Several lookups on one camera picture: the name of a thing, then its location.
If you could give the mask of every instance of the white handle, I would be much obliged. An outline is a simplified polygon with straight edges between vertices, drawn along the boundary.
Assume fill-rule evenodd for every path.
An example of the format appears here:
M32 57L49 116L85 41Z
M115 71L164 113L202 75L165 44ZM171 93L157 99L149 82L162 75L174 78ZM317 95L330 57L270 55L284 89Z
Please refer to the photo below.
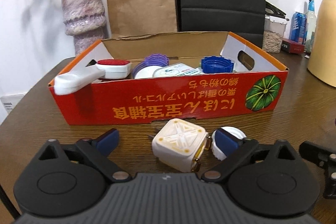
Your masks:
M56 95L71 94L104 76L105 70L95 65L70 71L55 77L54 91Z

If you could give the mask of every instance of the gray ribbed panel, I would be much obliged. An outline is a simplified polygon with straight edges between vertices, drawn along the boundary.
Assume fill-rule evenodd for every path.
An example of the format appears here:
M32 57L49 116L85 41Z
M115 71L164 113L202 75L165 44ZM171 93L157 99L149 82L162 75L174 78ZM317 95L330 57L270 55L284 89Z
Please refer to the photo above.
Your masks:
M247 213L218 184L195 174L138 174L113 184L93 208L76 216L43 219L23 215L16 224L317 224L310 215L268 219Z

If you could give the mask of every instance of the red and white brush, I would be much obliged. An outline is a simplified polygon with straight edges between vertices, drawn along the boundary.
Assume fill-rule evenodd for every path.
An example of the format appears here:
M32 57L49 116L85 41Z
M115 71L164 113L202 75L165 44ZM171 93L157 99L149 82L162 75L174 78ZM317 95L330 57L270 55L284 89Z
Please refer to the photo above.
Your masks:
M124 79L130 72L131 62L128 60L99 60L95 65L57 75L54 91L56 95L71 94L99 78Z

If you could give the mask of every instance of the red brush bristles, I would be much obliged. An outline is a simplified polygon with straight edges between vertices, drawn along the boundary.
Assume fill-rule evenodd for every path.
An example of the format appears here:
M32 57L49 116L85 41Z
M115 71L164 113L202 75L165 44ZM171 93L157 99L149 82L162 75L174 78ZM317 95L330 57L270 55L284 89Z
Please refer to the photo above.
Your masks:
M109 66L124 66L130 63L128 60L120 60L120 59L103 59L99 60L97 64L99 65L109 65Z

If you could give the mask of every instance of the cardboard box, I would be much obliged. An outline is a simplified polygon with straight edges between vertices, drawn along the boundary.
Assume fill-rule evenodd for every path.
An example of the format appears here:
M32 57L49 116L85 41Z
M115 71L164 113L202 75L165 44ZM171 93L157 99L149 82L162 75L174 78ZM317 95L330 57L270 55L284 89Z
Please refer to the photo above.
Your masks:
M289 53L301 54L304 52L305 46L298 42L284 38L282 40L281 50Z
M197 68L204 56L235 60L236 73L114 80L91 83L58 96L49 88L68 124L131 124L153 120L216 118L273 110L288 69L274 57L232 32L160 33L96 41L61 72L92 60L126 59L132 67L162 53L170 64Z

